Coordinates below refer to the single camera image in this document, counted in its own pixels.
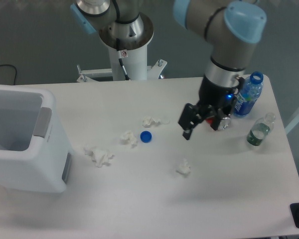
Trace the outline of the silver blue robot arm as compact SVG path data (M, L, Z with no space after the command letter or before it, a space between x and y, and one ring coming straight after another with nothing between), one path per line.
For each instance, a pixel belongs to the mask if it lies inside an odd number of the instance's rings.
M115 81L149 78L146 52L153 23L138 0L76 0L71 11L87 33L97 32L107 46ZM176 0L173 16L179 25L213 46L195 105L186 104L179 118L183 137L203 121L213 130L225 128L241 91L243 73L261 40L265 12L248 0Z

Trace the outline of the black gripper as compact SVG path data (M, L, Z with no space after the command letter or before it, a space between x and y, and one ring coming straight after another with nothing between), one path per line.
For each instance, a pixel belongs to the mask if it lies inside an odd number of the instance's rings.
M225 130L231 123L231 115L239 93L239 76L232 78L231 87L219 86L203 77L196 105L187 103L178 124L183 129L182 136L190 140L193 129L211 118L210 126L214 131Z

